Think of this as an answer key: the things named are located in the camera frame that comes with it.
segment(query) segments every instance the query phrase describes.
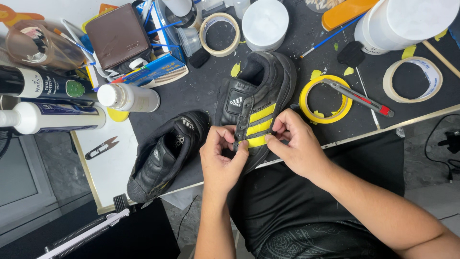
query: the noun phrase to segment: white bottle cap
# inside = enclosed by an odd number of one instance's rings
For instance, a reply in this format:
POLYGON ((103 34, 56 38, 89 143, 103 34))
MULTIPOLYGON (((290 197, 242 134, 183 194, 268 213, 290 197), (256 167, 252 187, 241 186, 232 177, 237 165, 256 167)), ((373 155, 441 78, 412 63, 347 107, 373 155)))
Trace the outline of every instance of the white bottle cap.
POLYGON ((105 84, 98 89, 98 100, 104 106, 117 107, 122 98, 123 93, 117 84, 105 84))
POLYGON ((17 111, 0 111, 0 127, 17 126, 21 122, 21 115, 17 111))

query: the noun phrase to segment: black sneaker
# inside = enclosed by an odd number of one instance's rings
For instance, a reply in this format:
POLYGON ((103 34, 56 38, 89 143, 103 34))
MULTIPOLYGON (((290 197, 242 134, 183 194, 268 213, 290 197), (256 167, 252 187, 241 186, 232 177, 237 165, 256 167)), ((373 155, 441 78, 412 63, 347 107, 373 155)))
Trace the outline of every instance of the black sneaker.
POLYGON ((242 140, 249 141, 249 158, 243 174, 254 170, 267 156, 265 135, 291 99, 297 74, 294 63, 283 54, 251 52, 247 66, 237 77, 223 79, 217 92, 215 121, 235 125, 234 151, 242 140))
POLYGON ((205 142, 208 131, 207 113, 184 112, 144 139, 129 176, 129 198, 143 203, 163 194, 186 159, 205 142))

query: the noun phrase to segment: leather wallet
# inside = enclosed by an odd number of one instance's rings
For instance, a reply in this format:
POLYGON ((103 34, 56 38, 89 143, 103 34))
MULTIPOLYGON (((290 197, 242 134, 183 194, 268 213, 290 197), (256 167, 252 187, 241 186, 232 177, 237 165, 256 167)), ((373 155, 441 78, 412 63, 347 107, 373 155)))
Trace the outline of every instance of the leather wallet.
POLYGON ((150 52, 146 51, 151 49, 150 41, 131 4, 93 19, 85 29, 104 70, 113 69, 144 51, 150 56, 150 52))

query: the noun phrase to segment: sponge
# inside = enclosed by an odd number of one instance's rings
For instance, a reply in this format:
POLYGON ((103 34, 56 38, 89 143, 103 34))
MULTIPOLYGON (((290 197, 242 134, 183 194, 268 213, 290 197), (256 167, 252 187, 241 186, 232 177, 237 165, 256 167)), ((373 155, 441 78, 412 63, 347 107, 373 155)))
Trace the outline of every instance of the sponge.
POLYGON ((379 0, 347 0, 328 10, 322 16, 322 26, 326 31, 345 24, 369 11, 379 0))

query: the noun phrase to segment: masking tape roll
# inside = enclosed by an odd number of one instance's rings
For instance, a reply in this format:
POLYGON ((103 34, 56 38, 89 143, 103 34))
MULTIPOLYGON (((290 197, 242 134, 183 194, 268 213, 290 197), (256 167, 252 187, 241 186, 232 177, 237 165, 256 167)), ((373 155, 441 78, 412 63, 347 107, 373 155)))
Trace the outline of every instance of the masking tape roll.
POLYGON ((347 82, 345 82, 345 80, 343 80, 340 77, 331 76, 331 75, 317 77, 311 80, 307 85, 305 85, 304 89, 302 89, 302 92, 300 93, 300 97, 299 97, 299 104, 300 104, 300 109, 302 109, 305 116, 309 118, 311 121, 316 122, 316 123, 321 123, 321 124, 329 124, 329 123, 337 122, 341 118, 345 117, 345 115, 347 115, 348 111, 351 108, 351 104, 353 103, 353 100, 346 97, 345 95, 342 95, 342 105, 340 106, 340 109, 334 115, 327 117, 327 118, 323 118, 323 117, 320 117, 314 114, 307 105, 308 93, 310 93, 313 86, 321 83, 323 79, 334 80, 350 88, 347 82))
POLYGON ((241 38, 241 35, 240 35, 240 28, 238 27, 238 24, 236 23, 236 20, 226 14, 226 13, 223 13, 223 12, 217 12, 211 16, 209 16, 208 18, 206 18, 203 23, 201 24, 201 27, 200 27, 200 41, 201 41, 201 45, 203 46, 204 49, 206 49, 206 51, 209 52, 209 54, 211 54, 212 56, 216 56, 216 57, 225 57, 225 56, 228 56, 230 55, 230 53, 234 52, 236 50, 236 48, 238 47, 238 44, 240 44, 240 38, 241 38), (233 28, 235 29, 236 31, 236 34, 235 34, 235 39, 233 40, 232 44, 230 45, 230 47, 224 49, 224 50, 212 50, 208 47, 208 45, 206 44, 206 33, 207 33, 207 30, 216 22, 220 22, 220 21, 225 21, 225 22, 228 22, 231 24, 231 26, 233 26, 233 28))
POLYGON ((385 91, 386 95, 388 95, 388 97, 390 97, 391 99, 401 103, 415 103, 428 100, 431 97, 433 97, 436 93, 438 93, 439 89, 441 89, 442 84, 443 75, 441 71, 433 64, 433 62, 422 57, 410 57, 394 63, 386 70, 385 76, 383 77, 383 90, 385 91), (419 66, 425 73, 425 76, 428 79, 428 82, 430 83, 430 86, 428 87, 427 91, 424 94, 422 94, 419 98, 403 98, 399 96, 393 88, 393 76, 395 74, 395 71, 402 63, 406 62, 419 66))

